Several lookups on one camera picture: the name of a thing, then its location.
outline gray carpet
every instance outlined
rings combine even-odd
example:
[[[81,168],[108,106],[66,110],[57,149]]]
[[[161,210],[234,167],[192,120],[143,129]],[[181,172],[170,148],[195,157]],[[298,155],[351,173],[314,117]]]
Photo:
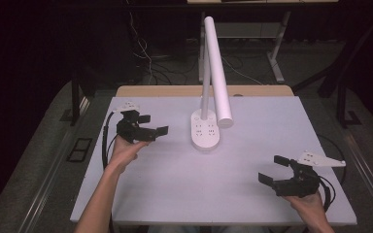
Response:
[[[253,41],[239,50],[229,47],[230,44],[220,45],[222,56],[233,67],[224,67],[228,84],[256,84],[254,80],[263,84],[275,83],[265,57],[265,53],[272,48],[271,43]],[[196,48],[197,45],[192,43],[189,46]],[[336,58],[342,47],[342,43],[336,42],[283,44],[277,60],[286,84],[297,84],[319,72]],[[154,51],[153,54],[162,57],[165,51]],[[196,52],[192,52],[186,59],[158,60],[160,61],[152,66],[156,78],[151,77],[146,62],[145,77],[139,84],[199,84]],[[348,167],[343,187],[358,220],[358,225],[336,227],[335,230],[347,233],[373,232],[373,193],[352,160],[354,147],[346,142],[346,135],[354,137],[359,151],[373,172],[373,116],[349,92],[347,109],[357,114],[362,125],[341,128],[334,117],[336,96],[321,99],[317,95],[319,85],[320,82],[313,83],[296,94],[301,97],[326,155],[341,159],[341,150],[346,157]],[[59,91],[0,196],[0,232],[71,232],[74,229],[69,216],[85,175],[91,150],[114,95],[114,90],[97,91],[95,96],[89,98],[88,107],[83,108],[78,124],[71,127],[68,121],[60,121],[64,111],[71,108],[70,85],[67,84]],[[82,163],[67,162],[66,158],[79,138],[92,139],[88,156]],[[341,179],[342,170],[337,168],[334,171]],[[27,216],[28,221],[25,223],[29,224],[23,224]],[[276,233],[284,230],[283,227],[271,229]],[[287,232],[301,232],[302,229],[303,227],[292,227]],[[135,232],[133,227],[122,227],[121,230]]]

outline white table surface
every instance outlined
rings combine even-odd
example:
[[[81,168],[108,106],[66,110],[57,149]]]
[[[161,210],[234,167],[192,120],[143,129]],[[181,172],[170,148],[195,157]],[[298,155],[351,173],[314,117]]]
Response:
[[[189,118],[199,97],[116,97],[109,112],[132,101],[143,127],[169,125],[169,133],[143,148],[119,178],[113,220],[121,224],[291,225],[295,210],[257,180],[258,172],[286,180],[292,170],[274,163],[274,155],[297,159],[304,150],[324,152],[298,97],[230,97],[234,125],[222,129],[220,144],[196,150]],[[210,109],[214,109],[210,100]],[[110,121],[109,140],[121,119]],[[90,159],[71,215],[78,221],[102,174],[102,132]],[[331,168],[315,168],[332,182],[336,199],[327,212],[332,225],[356,224],[356,215]]]

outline wire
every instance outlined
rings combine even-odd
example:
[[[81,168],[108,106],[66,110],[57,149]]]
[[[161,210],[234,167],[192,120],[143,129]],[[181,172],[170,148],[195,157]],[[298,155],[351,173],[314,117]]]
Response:
[[[108,165],[107,142],[108,142],[109,121],[114,113],[115,112],[112,111],[108,115],[108,118],[104,125],[104,130],[103,130],[103,135],[102,135],[102,165],[103,165],[104,170]]]
[[[164,73],[170,73],[170,74],[175,74],[175,75],[182,75],[185,78],[184,84],[187,84],[188,76],[186,75],[186,73],[189,73],[191,70],[193,70],[193,68],[195,67],[196,63],[197,63],[197,59],[194,59],[193,64],[187,70],[185,70],[185,71],[173,71],[173,70],[170,70],[170,69],[166,68],[165,66],[157,64],[155,62],[155,63],[153,63],[153,65],[158,66],[158,67],[164,69],[164,71],[157,70],[157,69],[154,69],[154,68],[153,68],[153,70],[156,71],[156,72],[159,72],[159,74],[161,74],[162,76],[165,76],[165,78],[167,78],[167,76]]]
[[[244,67],[244,63],[242,62],[242,60],[238,56],[235,56],[235,55],[234,56],[232,56],[232,55],[224,55],[223,56],[223,58],[225,60],[227,60],[226,57],[235,58],[239,62],[238,66],[232,66],[234,69],[240,69],[240,68]]]
[[[158,70],[155,70],[155,69],[153,69],[156,73],[158,73],[158,74],[160,74],[161,76],[163,76],[163,77],[165,77],[165,79],[167,80],[167,82],[169,83],[169,84],[171,84],[172,85],[172,82],[171,82],[171,80],[169,79],[169,77],[167,76],[167,75],[165,75],[164,73],[162,73],[162,72],[160,72],[160,71],[158,71]]]
[[[155,85],[158,85],[158,78],[155,75],[153,75],[153,78],[155,79]]]
[[[134,26],[134,18],[133,18],[133,15],[132,15],[131,12],[129,12],[129,17],[130,17],[129,24],[130,24],[130,26],[131,26],[131,28],[132,28],[132,31],[135,33],[135,40],[137,41],[137,43],[138,43],[139,47],[141,48],[142,53],[145,55],[145,57],[143,57],[143,56],[141,56],[141,55],[139,55],[139,54],[137,54],[137,53],[135,53],[135,52],[133,52],[133,54],[134,54],[135,56],[137,56],[137,57],[140,57],[140,58],[147,58],[147,59],[149,60],[150,80],[148,81],[148,84],[151,84],[151,79],[153,78],[153,71],[151,70],[151,68],[152,68],[152,64],[153,64],[153,60],[152,60],[152,59],[148,56],[148,54],[147,54],[147,47],[148,47],[148,44],[147,44],[147,42],[146,42],[144,39],[142,39],[142,38],[139,37],[139,34],[138,34],[138,32],[137,32],[137,30],[135,29],[135,26]]]
[[[118,134],[115,135],[115,137],[112,139],[112,141],[111,141],[110,144],[108,145],[107,155],[109,154],[109,150],[110,150],[110,148],[111,148],[111,145],[112,145],[112,143],[114,142],[114,140],[117,138],[117,135],[118,135]]]
[[[247,79],[250,79],[250,80],[252,80],[252,81],[255,81],[256,83],[258,83],[258,84],[261,84],[261,85],[263,85],[263,83],[261,83],[260,81],[258,81],[258,80],[256,80],[256,79],[253,79],[253,78],[251,78],[251,77],[249,77],[249,76],[246,76],[246,75],[244,75],[244,74],[242,74],[242,73],[240,73],[240,72],[238,72],[237,70],[235,70],[233,67],[232,67],[232,65],[231,64],[229,64],[229,62],[225,59],[225,58],[223,58],[223,57],[221,57],[222,58],[222,60],[224,60],[225,61],[225,63],[235,72],[235,73],[237,73],[238,75],[240,75],[240,76],[242,76],[242,77],[245,77],[245,78],[247,78]]]
[[[342,152],[342,150],[332,140],[330,140],[329,138],[327,138],[327,137],[325,137],[324,135],[321,135],[321,134],[317,134],[317,136],[319,136],[319,137],[327,140],[330,144],[332,144],[338,150],[338,152],[339,152],[339,154],[341,156],[341,159],[345,161],[345,155],[344,155],[344,153]],[[345,166],[343,169],[344,170],[343,170],[343,174],[341,176],[340,184],[343,184],[344,181],[345,181],[345,179],[346,179],[346,177],[347,177],[347,166]]]
[[[238,40],[238,44],[239,44],[238,47],[231,52],[227,52],[225,56],[229,56],[231,54],[234,54],[234,53],[238,52],[248,43],[248,41],[249,41],[249,39],[239,39]]]
[[[331,188],[332,188],[333,196],[332,196],[332,199],[329,201],[329,205],[330,205],[330,204],[332,204],[332,202],[334,202],[335,197],[337,196],[337,194],[336,194],[336,192],[335,192],[335,188],[334,188],[334,186],[332,185],[332,183],[331,183],[329,180],[327,180],[326,178],[321,177],[321,176],[319,176],[319,177],[320,177],[321,179],[323,179],[324,181],[326,181],[326,182],[331,186]]]

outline table leg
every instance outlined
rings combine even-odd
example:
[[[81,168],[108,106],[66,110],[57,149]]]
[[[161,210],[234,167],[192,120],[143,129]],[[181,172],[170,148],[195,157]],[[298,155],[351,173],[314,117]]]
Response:
[[[267,52],[268,61],[269,61],[269,64],[271,65],[272,71],[274,72],[274,76],[275,76],[275,79],[277,80],[277,83],[283,83],[285,81],[283,74],[281,73],[280,67],[278,66],[276,58],[277,58],[278,50],[280,49],[281,42],[283,41],[284,34],[287,29],[289,16],[290,16],[290,12],[286,12],[284,14],[283,21],[281,22],[280,29],[276,37],[275,47],[272,49],[272,51]]]

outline table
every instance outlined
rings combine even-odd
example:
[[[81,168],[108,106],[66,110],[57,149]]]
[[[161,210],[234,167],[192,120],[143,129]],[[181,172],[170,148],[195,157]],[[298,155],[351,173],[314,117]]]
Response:
[[[229,86],[235,124],[222,130],[220,144],[196,150],[190,115],[199,107],[201,86],[123,86],[111,111],[125,102],[151,114],[148,126],[169,125],[169,133],[139,152],[120,177],[113,220],[118,224],[292,225],[302,220],[257,173],[277,180],[292,177],[273,163],[275,154],[296,159],[304,150],[324,154],[298,97],[287,86]],[[110,135],[119,114],[111,118]],[[98,138],[77,198],[77,221],[102,175]],[[333,225],[356,224],[356,216],[331,168],[315,169],[334,185],[337,197],[327,215]]]
[[[188,0],[189,4],[231,4],[231,3],[255,3],[255,4],[274,4],[274,3],[292,3],[299,4],[302,3],[330,3],[338,2],[338,0],[260,0],[260,1],[229,1],[222,2],[221,0]],[[199,56],[199,81],[203,81],[204,77],[204,50],[205,50],[205,29],[203,18],[205,14],[202,14],[201,22],[201,36],[200,36],[200,56]],[[274,38],[275,45],[274,48],[267,52],[267,58],[271,69],[274,73],[275,80],[277,83],[284,83],[285,79],[281,72],[280,66],[277,62],[278,50],[280,49],[281,42],[284,39],[284,34],[286,33],[288,21],[289,21],[290,11],[284,13],[280,22],[259,22],[259,23],[242,23],[242,22],[228,22],[228,23],[217,23],[217,36],[219,38]]]

